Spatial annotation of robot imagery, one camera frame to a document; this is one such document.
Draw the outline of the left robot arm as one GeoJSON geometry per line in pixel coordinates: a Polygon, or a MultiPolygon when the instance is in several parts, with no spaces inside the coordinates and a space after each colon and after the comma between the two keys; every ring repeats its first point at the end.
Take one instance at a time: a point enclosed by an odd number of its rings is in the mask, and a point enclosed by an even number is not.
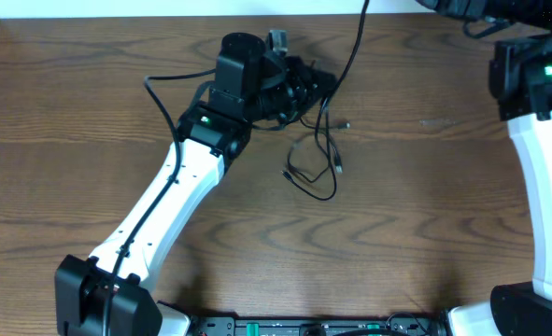
{"type": "Polygon", "coordinates": [[[333,74],[288,53],[281,30],[223,37],[216,65],[179,119],[165,161],[129,215],[91,254],[55,274],[61,335],[185,335],[191,319],[153,299],[165,259],[191,215],[247,146],[255,125],[298,121],[332,91],[333,74]]]}

